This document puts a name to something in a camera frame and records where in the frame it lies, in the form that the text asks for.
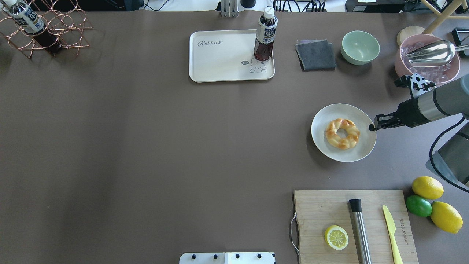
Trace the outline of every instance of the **bagel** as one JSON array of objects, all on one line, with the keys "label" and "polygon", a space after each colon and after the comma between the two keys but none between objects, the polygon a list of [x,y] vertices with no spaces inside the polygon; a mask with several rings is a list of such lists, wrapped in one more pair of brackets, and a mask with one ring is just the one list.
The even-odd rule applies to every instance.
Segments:
[{"label": "bagel", "polygon": [[[344,129],[347,132],[347,137],[341,138],[337,134],[337,130],[340,128]],[[358,143],[360,137],[360,130],[355,126],[355,124],[344,118],[337,118],[332,120],[325,130],[325,137],[329,144],[333,145],[336,148],[348,149],[354,148]]]}]

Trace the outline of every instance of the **wooden cutting board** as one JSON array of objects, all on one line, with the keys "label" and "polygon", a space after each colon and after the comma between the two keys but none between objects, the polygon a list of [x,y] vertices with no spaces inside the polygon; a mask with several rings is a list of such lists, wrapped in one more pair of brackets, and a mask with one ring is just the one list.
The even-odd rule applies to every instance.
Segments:
[{"label": "wooden cutting board", "polygon": [[[405,264],[418,264],[412,230],[402,190],[296,190],[300,264],[359,264],[352,211],[348,201],[362,200],[362,214],[371,262],[393,264],[391,243],[383,213],[386,205],[396,224],[394,234]],[[324,239],[327,227],[338,225],[348,234],[348,246],[334,250]]]}]

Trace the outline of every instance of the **ice scoop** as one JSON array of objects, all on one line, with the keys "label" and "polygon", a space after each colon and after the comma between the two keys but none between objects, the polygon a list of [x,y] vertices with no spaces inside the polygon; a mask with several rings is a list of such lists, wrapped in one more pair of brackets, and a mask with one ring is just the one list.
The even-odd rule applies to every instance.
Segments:
[{"label": "ice scoop", "polygon": [[455,46],[448,40],[437,40],[407,53],[412,67],[438,67],[451,62],[456,52],[469,48],[469,44]]}]

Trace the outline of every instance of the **cutting board handle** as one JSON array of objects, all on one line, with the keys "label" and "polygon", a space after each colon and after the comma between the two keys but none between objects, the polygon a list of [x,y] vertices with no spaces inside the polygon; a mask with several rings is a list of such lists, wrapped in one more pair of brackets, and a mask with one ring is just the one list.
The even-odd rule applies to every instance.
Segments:
[{"label": "cutting board handle", "polygon": [[293,218],[292,220],[290,221],[290,238],[292,240],[292,244],[293,244],[293,247],[295,248],[296,250],[296,253],[298,254],[298,256],[300,255],[300,250],[298,249],[298,247],[295,245],[295,243],[293,242],[293,221],[296,219],[296,212],[293,214]]}]

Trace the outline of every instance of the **folded towel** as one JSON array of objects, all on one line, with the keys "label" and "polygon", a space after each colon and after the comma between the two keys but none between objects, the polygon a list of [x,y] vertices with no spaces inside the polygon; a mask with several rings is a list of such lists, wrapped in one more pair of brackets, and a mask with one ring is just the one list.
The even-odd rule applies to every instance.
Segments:
[{"label": "folded towel", "polygon": [[332,43],[324,40],[301,40],[295,45],[303,70],[331,69],[337,67]]}]

